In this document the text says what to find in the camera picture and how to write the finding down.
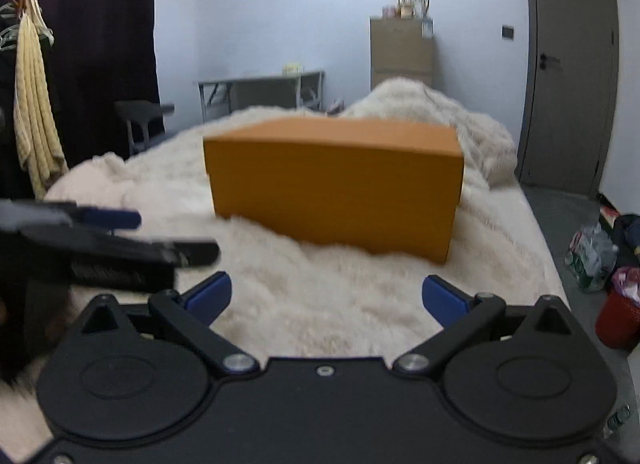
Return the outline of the orange box lid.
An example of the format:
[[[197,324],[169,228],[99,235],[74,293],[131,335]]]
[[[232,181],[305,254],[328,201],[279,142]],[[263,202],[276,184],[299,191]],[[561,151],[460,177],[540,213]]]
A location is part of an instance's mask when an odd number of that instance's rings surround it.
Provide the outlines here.
[[[446,262],[464,156],[454,128],[282,117],[203,141],[219,217],[282,236]]]

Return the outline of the yellow striped towel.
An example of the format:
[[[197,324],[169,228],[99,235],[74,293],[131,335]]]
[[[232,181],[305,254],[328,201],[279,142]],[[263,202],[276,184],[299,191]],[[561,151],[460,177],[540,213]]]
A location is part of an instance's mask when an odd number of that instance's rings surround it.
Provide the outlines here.
[[[68,172],[49,96],[42,44],[54,43],[38,0],[22,0],[18,12],[14,80],[14,132],[21,168],[41,200]]]

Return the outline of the cream fluffy blanket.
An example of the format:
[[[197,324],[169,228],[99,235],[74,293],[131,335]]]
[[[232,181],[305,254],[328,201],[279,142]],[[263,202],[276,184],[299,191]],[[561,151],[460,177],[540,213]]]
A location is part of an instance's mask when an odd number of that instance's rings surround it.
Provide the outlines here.
[[[377,86],[346,116],[399,118],[457,131],[465,166],[446,264],[299,243],[243,219],[217,218],[204,138],[283,115],[281,108],[254,106],[180,132],[130,160],[97,156],[58,180],[48,199],[133,208],[142,216],[140,236],[148,239],[216,240],[233,297],[214,328],[259,360],[397,357],[438,329],[421,302],[422,281],[431,273],[471,294],[491,292],[515,305],[563,294],[547,243],[514,178],[510,132],[492,117],[406,78]]]

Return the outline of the dark grey chair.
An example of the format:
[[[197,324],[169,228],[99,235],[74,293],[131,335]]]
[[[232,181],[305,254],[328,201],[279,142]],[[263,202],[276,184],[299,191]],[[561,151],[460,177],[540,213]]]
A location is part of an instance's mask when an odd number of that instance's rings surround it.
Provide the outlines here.
[[[160,132],[151,136],[150,124],[153,120],[164,122],[165,115],[175,113],[172,103],[159,104],[149,101],[119,101],[115,103],[119,117],[125,122],[128,135],[129,155],[135,156],[159,146],[162,142],[174,138],[175,132]],[[142,140],[134,140],[134,128],[137,125],[142,132]]]

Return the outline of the green white plastic bag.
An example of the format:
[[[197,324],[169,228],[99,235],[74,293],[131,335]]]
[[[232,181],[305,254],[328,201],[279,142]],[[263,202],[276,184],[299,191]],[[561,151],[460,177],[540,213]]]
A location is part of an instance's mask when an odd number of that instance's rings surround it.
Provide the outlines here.
[[[586,293],[602,291],[612,273],[620,249],[601,228],[582,226],[572,237],[564,264]]]

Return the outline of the red bucket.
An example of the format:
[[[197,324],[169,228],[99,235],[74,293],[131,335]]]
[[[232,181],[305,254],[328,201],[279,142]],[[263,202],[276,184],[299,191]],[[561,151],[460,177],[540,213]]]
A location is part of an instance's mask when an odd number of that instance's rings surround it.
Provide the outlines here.
[[[612,291],[596,321],[596,334],[608,348],[632,351],[639,343],[639,306]]]

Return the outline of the grey folding table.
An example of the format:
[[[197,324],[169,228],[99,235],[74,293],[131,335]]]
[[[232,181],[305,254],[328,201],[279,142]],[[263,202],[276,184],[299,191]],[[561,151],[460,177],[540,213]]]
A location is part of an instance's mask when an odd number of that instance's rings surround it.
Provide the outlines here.
[[[202,121],[218,120],[250,106],[321,111],[325,75],[322,70],[311,70],[201,80],[196,86]]]

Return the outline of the grey room door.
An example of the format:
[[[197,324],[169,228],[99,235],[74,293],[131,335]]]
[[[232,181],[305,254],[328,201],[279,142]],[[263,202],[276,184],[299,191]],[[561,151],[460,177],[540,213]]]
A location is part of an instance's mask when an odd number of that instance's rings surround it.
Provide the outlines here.
[[[522,184],[595,196],[617,97],[617,0],[528,0]]]

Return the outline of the dark curtain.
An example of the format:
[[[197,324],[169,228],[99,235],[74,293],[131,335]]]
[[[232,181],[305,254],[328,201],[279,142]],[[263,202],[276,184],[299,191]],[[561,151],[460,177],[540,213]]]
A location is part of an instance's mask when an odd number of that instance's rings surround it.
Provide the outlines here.
[[[117,103],[160,100],[154,0],[39,3],[54,35],[43,59],[67,165],[105,153],[129,158],[127,127]]]

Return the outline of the items on fridge top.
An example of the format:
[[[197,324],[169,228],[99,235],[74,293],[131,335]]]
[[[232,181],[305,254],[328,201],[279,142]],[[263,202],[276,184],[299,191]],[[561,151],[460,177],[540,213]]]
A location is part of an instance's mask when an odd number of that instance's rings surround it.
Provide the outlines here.
[[[397,0],[395,5],[387,5],[382,9],[382,17],[386,19],[426,20],[430,7],[431,0]]]

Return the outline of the grey wall switch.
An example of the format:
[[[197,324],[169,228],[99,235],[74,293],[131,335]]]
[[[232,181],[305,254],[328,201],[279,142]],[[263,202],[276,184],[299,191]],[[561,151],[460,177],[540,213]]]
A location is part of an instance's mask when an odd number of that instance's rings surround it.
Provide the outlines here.
[[[501,36],[503,39],[513,40],[514,39],[514,27],[509,25],[503,25]]]

